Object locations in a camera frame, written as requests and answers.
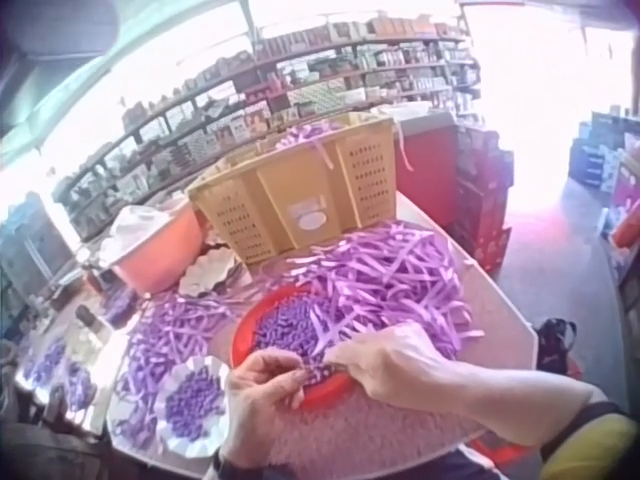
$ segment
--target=left hand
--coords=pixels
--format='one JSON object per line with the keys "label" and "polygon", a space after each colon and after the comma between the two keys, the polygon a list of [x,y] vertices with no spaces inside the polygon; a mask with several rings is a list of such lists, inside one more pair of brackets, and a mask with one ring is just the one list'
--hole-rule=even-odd
{"label": "left hand", "polygon": [[265,467],[281,432],[279,414],[304,399],[308,372],[293,352],[269,348],[253,352],[227,377],[229,435],[220,457],[238,468]]}

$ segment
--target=red plastic bowl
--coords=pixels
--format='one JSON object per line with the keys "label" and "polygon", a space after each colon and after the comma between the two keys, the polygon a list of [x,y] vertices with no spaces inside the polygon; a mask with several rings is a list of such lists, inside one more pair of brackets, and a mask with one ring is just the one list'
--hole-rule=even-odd
{"label": "red plastic bowl", "polygon": [[[269,311],[273,310],[283,300],[298,292],[308,291],[305,287],[284,286],[267,295],[255,305],[240,321],[231,344],[231,366],[237,367],[249,356],[253,346],[253,337],[258,322]],[[305,389],[304,400],[300,408],[310,409],[326,407],[334,403],[345,393],[353,382],[346,373],[336,373],[324,382]]]}

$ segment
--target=pink container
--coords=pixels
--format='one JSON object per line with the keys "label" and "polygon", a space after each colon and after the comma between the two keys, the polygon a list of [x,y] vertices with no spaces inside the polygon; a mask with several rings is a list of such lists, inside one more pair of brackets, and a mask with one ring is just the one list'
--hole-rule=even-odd
{"label": "pink container", "polygon": [[188,200],[170,200],[160,209],[173,218],[111,263],[116,275],[139,295],[158,293],[177,283],[204,242]]}

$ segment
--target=yellow plastic basket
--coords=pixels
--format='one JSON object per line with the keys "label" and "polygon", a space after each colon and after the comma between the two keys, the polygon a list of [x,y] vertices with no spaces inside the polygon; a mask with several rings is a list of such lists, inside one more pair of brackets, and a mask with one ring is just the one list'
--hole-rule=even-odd
{"label": "yellow plastic basket", "polygon": [[348,113],[342,128],[276,150],[278,135],[222,158],[187,189],[247,264],[395,218],[394,123]]}

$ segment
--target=right hand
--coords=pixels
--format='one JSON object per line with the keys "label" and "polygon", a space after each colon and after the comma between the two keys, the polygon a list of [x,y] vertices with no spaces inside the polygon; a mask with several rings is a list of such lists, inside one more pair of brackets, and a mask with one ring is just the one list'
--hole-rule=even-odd
{"label": "right hand", "polygon": [[456,410],[456,362],[444,358],[418,324],[355,334],[327,350],[324,360],[346,368],[375,400],[414,410]]}

